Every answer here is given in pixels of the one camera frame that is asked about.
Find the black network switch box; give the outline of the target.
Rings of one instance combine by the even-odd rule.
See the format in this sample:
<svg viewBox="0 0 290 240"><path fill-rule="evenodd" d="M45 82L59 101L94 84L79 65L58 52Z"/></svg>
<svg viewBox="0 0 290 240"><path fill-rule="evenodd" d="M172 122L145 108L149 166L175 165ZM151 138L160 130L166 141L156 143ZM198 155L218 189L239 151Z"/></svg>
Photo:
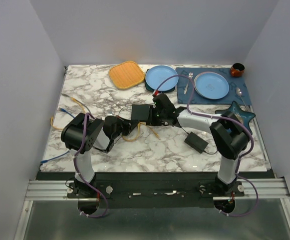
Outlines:
<svg viewBox="0 0 290 240"><path fill-rule="evenodd" d="M149 117L150 105L133 104L131 110L131 120L146 122Z"/></svg>

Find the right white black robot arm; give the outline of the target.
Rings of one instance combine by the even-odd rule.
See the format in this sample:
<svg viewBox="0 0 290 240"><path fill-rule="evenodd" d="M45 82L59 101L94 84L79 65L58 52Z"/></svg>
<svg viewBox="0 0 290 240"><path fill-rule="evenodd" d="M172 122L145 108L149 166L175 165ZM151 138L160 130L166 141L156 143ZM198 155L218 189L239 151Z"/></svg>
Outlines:
<svg viewBox="0 0 290 240"><path fill-rule="evenodd" d="M210 133L221 154L220 169L215 182L215 191L226 196L233 190L237 179L240 153L252 140L251 132L236 115L226 110L221 114L193 112L188 107L176 108L164 93L153 95L154 106L150 108L147 123L153 126L191 128Z"/></svg>

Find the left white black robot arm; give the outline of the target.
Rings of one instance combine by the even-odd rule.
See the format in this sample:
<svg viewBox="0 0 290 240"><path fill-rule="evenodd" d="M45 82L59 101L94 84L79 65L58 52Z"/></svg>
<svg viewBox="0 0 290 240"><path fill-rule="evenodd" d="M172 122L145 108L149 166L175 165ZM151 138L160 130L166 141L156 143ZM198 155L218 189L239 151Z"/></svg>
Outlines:
<svg viewBox="0 0 290 240"><path fill-rule="evenodd" d="M86 198L95 194L96 186L92 182L95 172L92 167L92 148L108 153L115 141L129 135L139 124L137 120L128 120L119 116L107 116L104 120L94 118L90 113L79 113L62 130L61 141L73 154L75 179L79 182L78 191Z"/></svg>

